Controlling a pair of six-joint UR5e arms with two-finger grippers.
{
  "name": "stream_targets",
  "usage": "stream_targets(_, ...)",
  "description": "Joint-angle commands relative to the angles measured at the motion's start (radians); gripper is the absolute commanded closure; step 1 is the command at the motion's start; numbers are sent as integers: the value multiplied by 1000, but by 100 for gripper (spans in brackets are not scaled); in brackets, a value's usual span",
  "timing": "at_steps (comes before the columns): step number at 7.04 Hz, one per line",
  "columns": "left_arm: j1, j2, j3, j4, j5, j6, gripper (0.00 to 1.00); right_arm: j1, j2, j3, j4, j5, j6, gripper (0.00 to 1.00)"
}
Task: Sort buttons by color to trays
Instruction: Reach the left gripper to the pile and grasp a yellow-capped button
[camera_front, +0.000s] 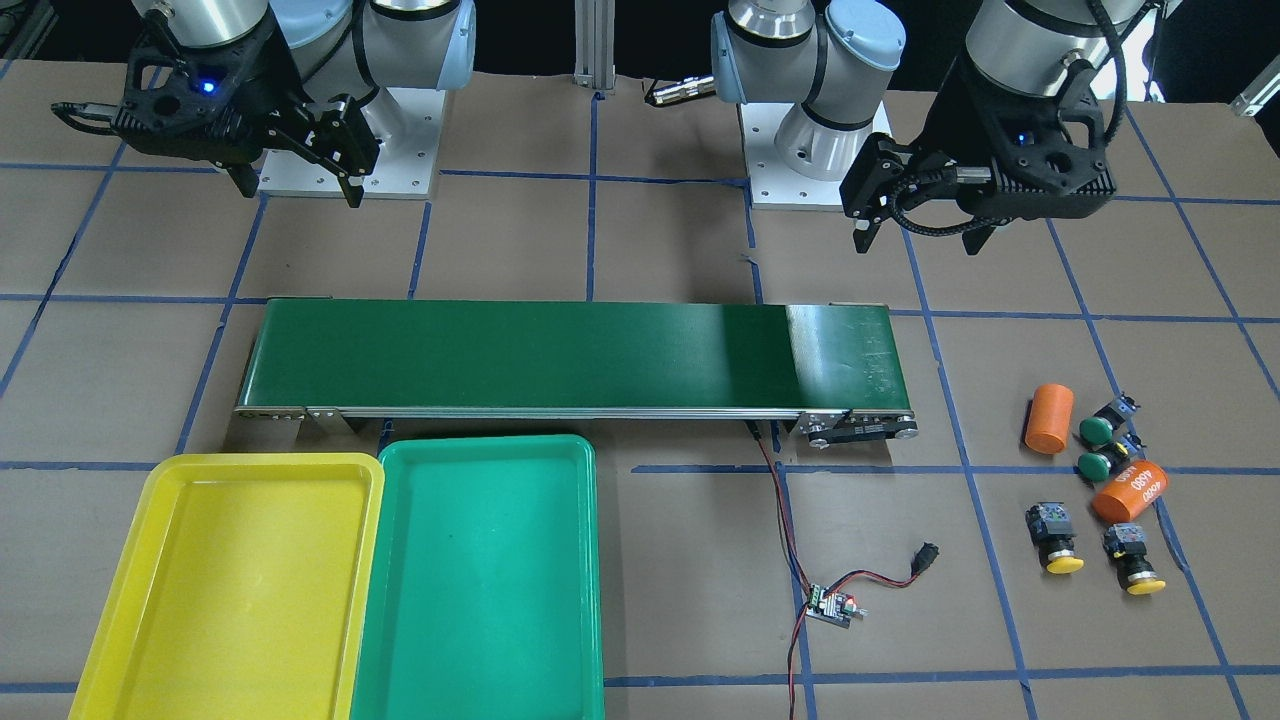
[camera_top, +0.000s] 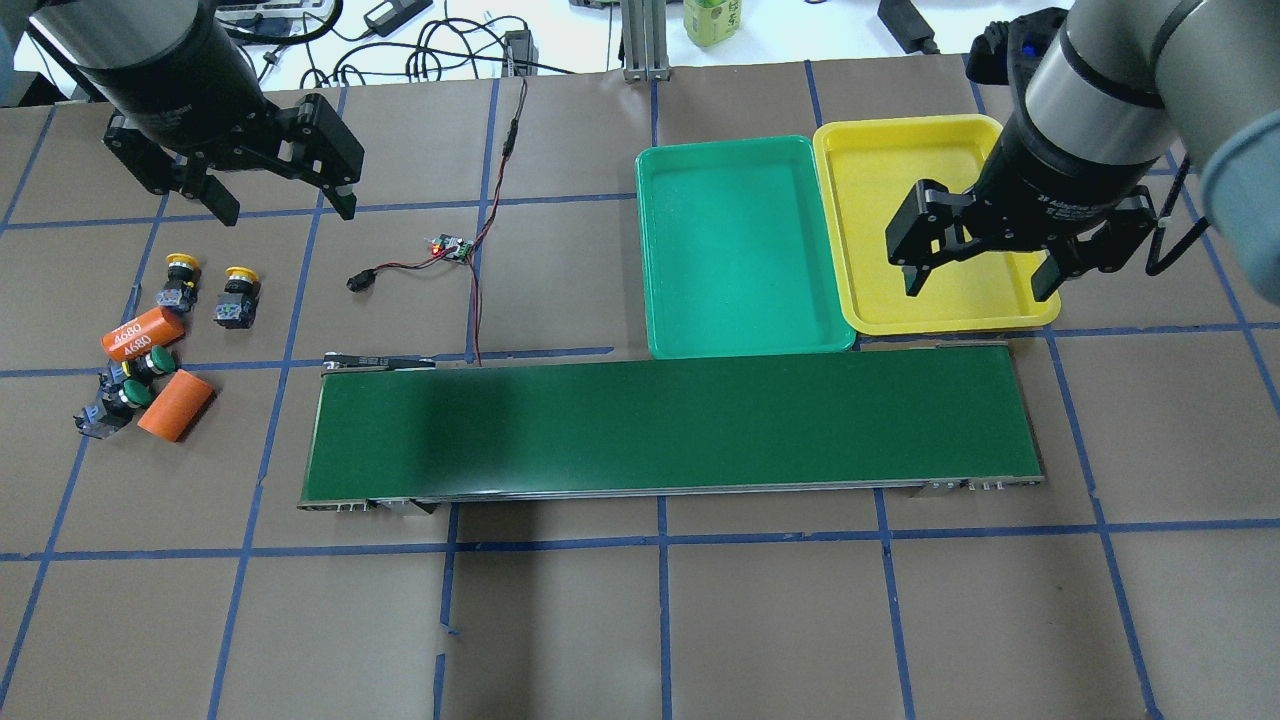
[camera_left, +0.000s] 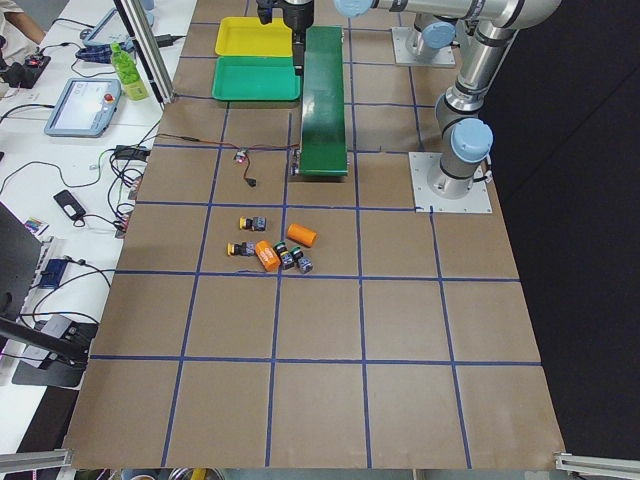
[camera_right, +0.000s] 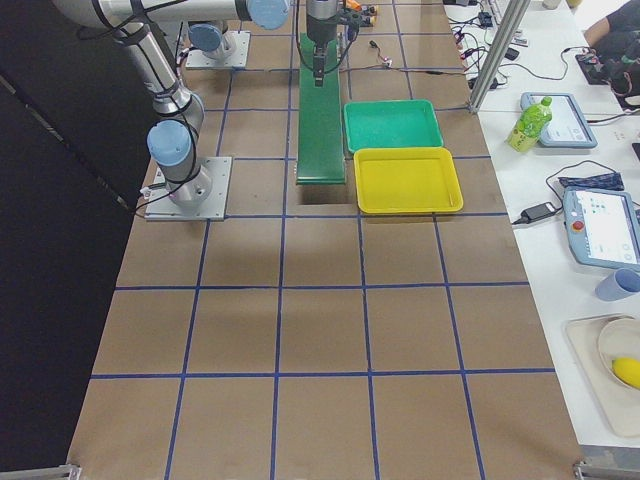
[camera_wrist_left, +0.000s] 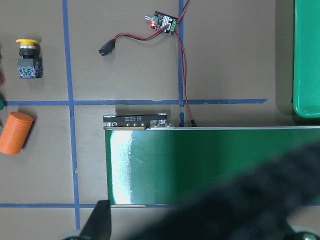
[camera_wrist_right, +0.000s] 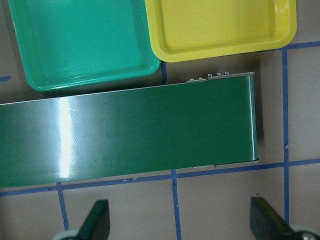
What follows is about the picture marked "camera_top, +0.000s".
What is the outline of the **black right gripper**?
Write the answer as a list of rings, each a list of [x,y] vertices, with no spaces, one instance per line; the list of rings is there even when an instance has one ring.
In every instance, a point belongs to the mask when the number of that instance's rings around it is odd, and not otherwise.
[[[1023,183],[1010,161],[997,158],[987,167],[1004,170],[1004,178],[960,193],[937,179],[919,179],[888,220],[886,256],[901,268],[908,297],[918,297],[931,273],[945,264],[984,252],[1044,251],[1032,274],[1032,297],[1047,302],[1066,281],[1121,269],[1157,225],[1143,184],[1100,211],[1069,219],[1064,206]]]

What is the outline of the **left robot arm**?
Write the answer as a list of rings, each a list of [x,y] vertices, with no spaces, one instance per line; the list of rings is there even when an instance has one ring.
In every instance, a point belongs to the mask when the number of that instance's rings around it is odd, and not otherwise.
[[[113,105],[104,145],[148,192],[234,225],[241,204],[221,174],[265,170],[355,217],[362,143],[321,94],[273,102],[211,3],[31,1],[26,13]]]

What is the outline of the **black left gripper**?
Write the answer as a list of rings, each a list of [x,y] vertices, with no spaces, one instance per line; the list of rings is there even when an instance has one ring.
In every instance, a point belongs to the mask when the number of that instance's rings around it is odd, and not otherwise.
[[[365,147],[321,94],[284,108],[261,92],[186,97],[175,106],[115,108],[102,133],[108,151],[154,195],[196,199],[224,227],[236,227],[241,202],[215,177],[264,170],[323,191],[352,222]]]

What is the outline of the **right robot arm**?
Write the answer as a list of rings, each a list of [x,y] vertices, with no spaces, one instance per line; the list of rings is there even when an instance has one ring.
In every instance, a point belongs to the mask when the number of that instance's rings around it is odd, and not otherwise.
[[[1036,300],[1121,269],[1157,233],[1146,172],[1180,142],[1202,222],[1277,301],[1277,4],[1076,1],[995,22],[966,77],[1002,85],[1012,111],[975,183],[908,192],[886,228],[905,291],[984,252],[1046,252]]]

